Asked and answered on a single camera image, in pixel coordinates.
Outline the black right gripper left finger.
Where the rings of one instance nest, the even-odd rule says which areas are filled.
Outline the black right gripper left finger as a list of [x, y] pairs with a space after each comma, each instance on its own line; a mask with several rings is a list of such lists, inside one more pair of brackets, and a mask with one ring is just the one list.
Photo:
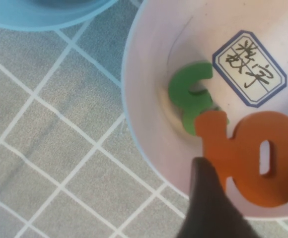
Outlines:
[[191, 194], [180, 238], [258, 238], [234, 207], [214, 166], [204, 157], [192, 161]]

